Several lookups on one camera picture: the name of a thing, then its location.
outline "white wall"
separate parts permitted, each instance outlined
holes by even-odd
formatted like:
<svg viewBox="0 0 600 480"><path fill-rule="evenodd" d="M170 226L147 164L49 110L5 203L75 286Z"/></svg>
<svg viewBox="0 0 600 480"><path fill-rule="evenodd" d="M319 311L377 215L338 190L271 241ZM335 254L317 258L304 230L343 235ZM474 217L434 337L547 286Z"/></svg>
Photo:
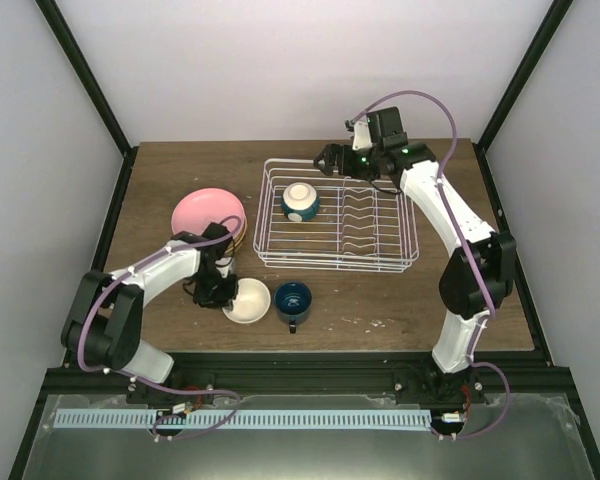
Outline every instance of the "white wall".
<svg viewBox="0 0 600 480"><path fill-rule="evenodd" d="M342 138L405 88L478 139L550 0L61 0L132 143ZM400 100L409 133L444 115Z"/></svg>
<svg viewBox="0 0 600 480"><path fill-rule="evenodd" d="M61 361L119 165L35 2L0 1L0 480Z"/></svg>
<svg viewBox="0 0 600 480"><path fill-rule="evenodd" d="M551 351L600 448L600 0L574 2L489 159Z"/></svg>

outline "white bowl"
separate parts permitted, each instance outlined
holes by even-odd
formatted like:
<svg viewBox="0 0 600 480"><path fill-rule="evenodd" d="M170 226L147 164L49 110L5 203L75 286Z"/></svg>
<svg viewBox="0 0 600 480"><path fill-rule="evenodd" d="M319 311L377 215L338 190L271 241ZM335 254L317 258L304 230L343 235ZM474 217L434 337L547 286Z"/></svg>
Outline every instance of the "white bowl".
<svg viewBox="0 0 600 480"><path fill-rule="evenodd" d="M289 208L306 210L313 206L318 197L318 192L308 183L296 182L284 189L282 197Z"/></svg>
<svg viewBox="0 0 600 480"><path fill-rule="evenodd" d="M264 283L255 278L241 278L232 307L224 307L222 311L232 322L247 325L264 317L270 306L271 293Z"/></svg>

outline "teal cup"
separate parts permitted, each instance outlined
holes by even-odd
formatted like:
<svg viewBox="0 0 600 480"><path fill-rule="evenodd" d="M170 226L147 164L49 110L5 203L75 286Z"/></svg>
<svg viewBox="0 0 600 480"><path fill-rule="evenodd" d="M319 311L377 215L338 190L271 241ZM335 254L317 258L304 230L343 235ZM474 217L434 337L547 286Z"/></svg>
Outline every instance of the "teal cup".
<svg viewBox="0 0 600 480"><path fill-rule="evenodd" d="M282 194L282 212L292 222L308 222L319 208L320 196L308 183L292 183Z"/></svg>

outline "black metal frame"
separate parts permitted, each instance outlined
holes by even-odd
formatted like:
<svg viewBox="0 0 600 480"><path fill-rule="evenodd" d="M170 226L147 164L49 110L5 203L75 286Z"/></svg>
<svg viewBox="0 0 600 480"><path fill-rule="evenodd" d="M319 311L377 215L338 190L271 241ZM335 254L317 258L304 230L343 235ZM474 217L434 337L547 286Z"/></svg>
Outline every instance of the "black metal frame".
<svg viewBox="0 0 600 480"><path fill-rule="evenodd" d="M92 263L93 268L101 270L105 266L138 147L132 148L128 143L56 2L36 0L36 3L123 156L122 167ZM474 144L478 165L500 230L507 230L508 223L491 176L486 153L571 3L572 0L554 0L482 137ZM515 392L565 393L571 408L580 416L580 434L594 474L596 478L600 478L600 454L571 373L568 368L552 365L551 354L519 260L516 262L515 281L534 349L522 352L480 352L476 354L476 360L499 365ZM212 383L216 388L236 389L244 395L391 392L402 376L408 375L410 369L430 361L429 352L173 353L173 356L181 378L201 385ZM77 368L73 360L68 356L65 358L65 368L47 371L10 478L20 478L24 472L48 395L128 393L128 379L115 375L85 374ZM480 381L486 393L503 391L500 379L494 373L480 372ZM414 401L406 390L394 393L399 402ZM135 401L138 401L138 395L142 394L135 394ZM155 402L156 398L158 397L149 395L146 398L141 397L140 401L151 403ZM427 404L422 399L418 401L423 408L441 406L438 402Z"/></svg>

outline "wire dish rack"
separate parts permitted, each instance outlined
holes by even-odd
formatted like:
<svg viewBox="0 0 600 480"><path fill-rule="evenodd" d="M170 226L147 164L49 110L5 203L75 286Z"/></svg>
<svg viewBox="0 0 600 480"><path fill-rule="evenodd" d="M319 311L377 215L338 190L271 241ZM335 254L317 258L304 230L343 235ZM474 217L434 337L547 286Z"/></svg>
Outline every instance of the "wire dish rack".
<svg viewBox="0 0 600 480"><path fill-rule="evenodd" d="M320 196L318 214L308 222L282 213L282 194L295 182L312 185ZM388 180L376 185L394 189ZM413 202L361 180L326 177L311 160L270 159L253 248L267 267L400 273L418 258Z"/></svg>

